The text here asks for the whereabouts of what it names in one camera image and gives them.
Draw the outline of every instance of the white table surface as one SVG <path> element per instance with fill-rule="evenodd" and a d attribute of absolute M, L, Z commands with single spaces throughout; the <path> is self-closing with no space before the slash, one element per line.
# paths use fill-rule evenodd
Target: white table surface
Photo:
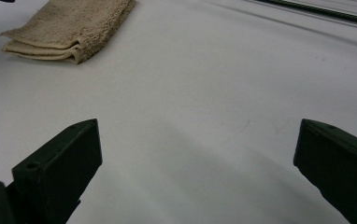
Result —
<path fill-rule="evenodd" d="M 45 3 L 0 2 L 0 33 Z M 301 119 L 357 136 L 357 26 L 250 1 L 137 0 L 80 65 L 6 42 L 1 181 L 65 127 L 99 121 L 104 163 L 68 223 L 348 223 L 293 154 Z"/>

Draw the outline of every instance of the white surface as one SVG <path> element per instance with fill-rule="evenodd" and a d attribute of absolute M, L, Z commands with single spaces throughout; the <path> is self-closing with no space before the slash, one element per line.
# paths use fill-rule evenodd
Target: white surface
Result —
<path fill-rule="evenodd" d="M 348 223 L 293 166 L 301 119 L 357 136 L 357 27 L 247 1 L 138 0 L 88 62 L 1 51 L 0 180 L 99 120 L 68 223 Z M 45 1 L 0 2 L 0 33 Z"/>

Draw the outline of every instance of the folded towel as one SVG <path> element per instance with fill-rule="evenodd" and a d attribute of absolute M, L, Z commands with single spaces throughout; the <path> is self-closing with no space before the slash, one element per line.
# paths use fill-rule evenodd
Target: folded towel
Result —
<path fill-rule="evenodd" d="M 82 63 L 118 30 L 135 0 L 49 0 L 22 28 L 2 33 L 3 51 L 38 60 Z"/>

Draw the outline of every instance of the towel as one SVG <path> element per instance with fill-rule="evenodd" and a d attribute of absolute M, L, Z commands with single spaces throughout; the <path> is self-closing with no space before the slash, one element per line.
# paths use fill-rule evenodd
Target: towel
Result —
<path fill-rule="evenodd" d="M 38 60 L 82 63 L 115 34 L 135 0 L 49 0 L 22 28 L 0 35 L 3 51 Z"/>

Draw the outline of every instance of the beige towel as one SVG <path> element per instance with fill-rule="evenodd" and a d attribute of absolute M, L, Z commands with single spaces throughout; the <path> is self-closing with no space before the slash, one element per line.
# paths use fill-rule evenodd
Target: beige towel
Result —
<path fill-rule="evenodd" d="M 82 63 L 114 35 L 135 0 L 49 0 L 22 28 L 2 33 L 3 51 Z"/>

